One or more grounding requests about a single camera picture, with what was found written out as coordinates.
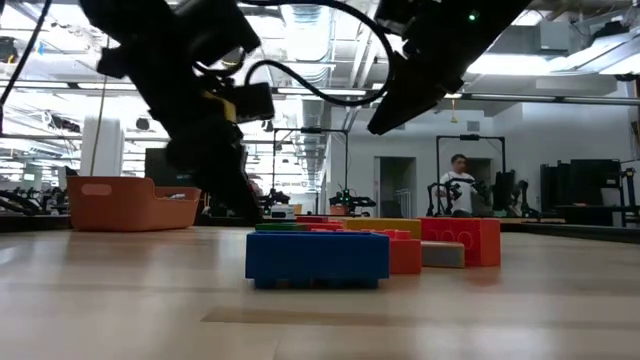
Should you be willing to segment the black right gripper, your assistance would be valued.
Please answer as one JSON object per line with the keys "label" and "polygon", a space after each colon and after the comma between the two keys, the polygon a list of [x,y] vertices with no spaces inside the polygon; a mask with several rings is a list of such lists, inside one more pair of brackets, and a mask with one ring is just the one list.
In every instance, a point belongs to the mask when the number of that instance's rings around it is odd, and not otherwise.
{"label": "black right gripper", "polygon": [[430,110],[501,33],[493,0],[383,0],[374,19],[403,40],[386,95],[367,130],[383,135]]}

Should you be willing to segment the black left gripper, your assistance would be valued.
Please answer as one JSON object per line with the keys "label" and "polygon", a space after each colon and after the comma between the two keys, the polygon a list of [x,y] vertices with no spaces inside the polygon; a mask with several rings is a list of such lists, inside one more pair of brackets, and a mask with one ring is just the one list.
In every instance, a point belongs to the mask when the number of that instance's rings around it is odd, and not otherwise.
{"label": "black left gripper", "polygon": [[181,34],[152,29],[108,35],[119,46],[102,53],[98,69],[112,77],[126,76],[136,86],[170,137],[167,161],[237,216],[259,221],[259,202],[243,165],[243,134],[225,119],[220,100],[205,97]]}

